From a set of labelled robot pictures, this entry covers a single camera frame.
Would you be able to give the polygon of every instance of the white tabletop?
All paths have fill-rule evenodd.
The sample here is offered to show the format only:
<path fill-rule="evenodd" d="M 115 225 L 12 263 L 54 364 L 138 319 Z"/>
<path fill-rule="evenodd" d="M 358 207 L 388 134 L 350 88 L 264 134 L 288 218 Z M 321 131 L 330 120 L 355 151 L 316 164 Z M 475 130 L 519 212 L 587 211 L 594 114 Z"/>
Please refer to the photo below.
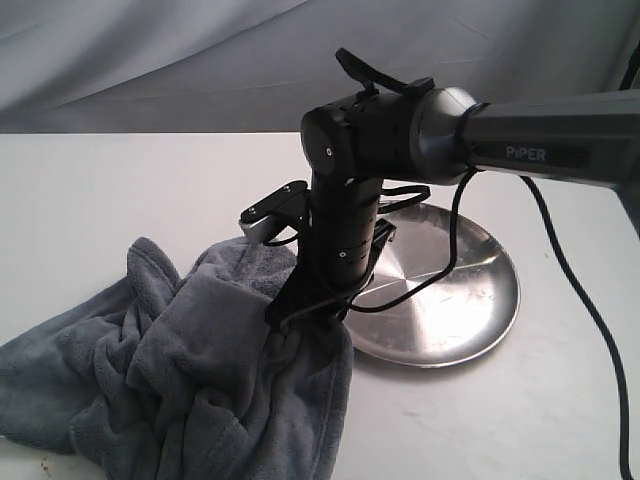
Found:
<path fill-rule="evenodd" d="M 185 273 L 207 246 L 240 234 L 240 211 L 309 173 L 295 134 L 0 137 L 0 343 L 122 277 L 139 236 Z M 640 242 L 614 193 L 540 185 L 622 352 L 640 475 Z M 431 201 L 448 206 L 452 192 L 434 188 Z M 359 355 L 333 478 L 619 478 L 611 362 L 533 198 L 517 178 L 485 173 L 461 211 L 511 255 L 517 322 L 494 352 L 462 367 L 411 370 Z M 0 478 L 103 476 L 81 458 L 0 440 Z"/>

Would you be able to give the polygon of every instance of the stainless steel plate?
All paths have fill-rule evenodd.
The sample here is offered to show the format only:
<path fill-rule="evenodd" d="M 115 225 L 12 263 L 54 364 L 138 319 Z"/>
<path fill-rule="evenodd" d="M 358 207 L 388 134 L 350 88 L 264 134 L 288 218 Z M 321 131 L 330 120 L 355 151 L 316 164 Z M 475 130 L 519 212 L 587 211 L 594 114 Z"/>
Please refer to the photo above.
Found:
<path fill-rule="evenodd" d="M 386 303 L 442 270 L 449 261 L 449 212 L 418 204 L 387 215 L 398 230 L 356 304 Z M 511 260 L 483 228 L 459 217 L 458 263 L 445 279 L 377 314 L 351 311 L 345 325 L 355 347 L 391 362 L 443 367 L 476 358 L 504 338 L 520 292 Z"/>

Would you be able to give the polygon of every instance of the white fabric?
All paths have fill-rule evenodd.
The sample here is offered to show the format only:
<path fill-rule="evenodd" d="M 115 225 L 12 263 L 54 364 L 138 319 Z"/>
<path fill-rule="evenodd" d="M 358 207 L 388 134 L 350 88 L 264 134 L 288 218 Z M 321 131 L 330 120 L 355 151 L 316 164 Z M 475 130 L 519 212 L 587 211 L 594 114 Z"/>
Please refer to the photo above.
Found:
<path fill-rule="evenodd" d="M 300 2 L 216 2 L 213 10 L 235 23 L 212 11 L 203 16 L 203 2 L 191 3 L 201 8 L 189 18 L 184 2 L 172 7 L 168 0 L 129 7 L 135 22 L 105 18 L 98 50 L 111 63 L 96 61 L 97 47 L 78 34 L 74 55 L 59 52 L 37 72 L 25 67 L 8 81 L 0 74 L 0 88 L 14 92 L 3 95 L 5 109 L 20 107 L 5 110 L 0 130 L 296 130 L 305 111 L 357 88 L 333 58 L 341 46 L 403 80 L 433 76 L 484 101 L 592 93 L 621 75 L 621 52 L 640 13 L 637 0 L 309 0 L 220 43 L 238 25 L 273 15 L 275 5 L 282 11 Z M 252 6 L 253 22 L 240 21 Z M 139 48 L 130 48 L 128 35 Z M 169 37 L 180 37 L 179 45 Z M 46 110 L 63 102 L 70 103 Z"/>

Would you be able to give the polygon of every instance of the gray towel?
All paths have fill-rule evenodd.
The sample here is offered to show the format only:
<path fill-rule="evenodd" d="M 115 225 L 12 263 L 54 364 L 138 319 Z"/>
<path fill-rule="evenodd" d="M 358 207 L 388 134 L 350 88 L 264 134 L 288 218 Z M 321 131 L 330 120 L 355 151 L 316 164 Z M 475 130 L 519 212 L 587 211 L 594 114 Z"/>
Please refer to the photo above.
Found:
<path fill-rule="evenodd" d="M 353 352 L 342 325 L 265 325 L 294 263 L 236 239 L 180 279 L 137 240 L 126 278 L 0 347 L 0 434 L 117 480 L 329 478 Z"/>

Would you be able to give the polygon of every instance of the robotic arm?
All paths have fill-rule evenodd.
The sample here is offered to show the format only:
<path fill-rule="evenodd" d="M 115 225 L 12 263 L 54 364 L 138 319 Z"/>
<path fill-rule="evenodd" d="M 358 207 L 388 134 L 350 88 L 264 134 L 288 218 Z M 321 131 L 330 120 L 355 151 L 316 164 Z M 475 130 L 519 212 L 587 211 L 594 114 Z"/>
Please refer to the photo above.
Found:
<path fill-rule="evenodd" d="M 274 328 L 311 312 L 344 318 L 393 234 L 377 220 L 384 179 L 452 185 L 476 169 L 620 189 L 640 177 L 640 91 L 489 105 L 431 78 L 405 84 L 344 49 L 336 57 L 363 90 L 302 119 L 310 190 L 292 182 L 240 219 L 255 242 L 299 232 L 298 266 L 267 310 Z"/>

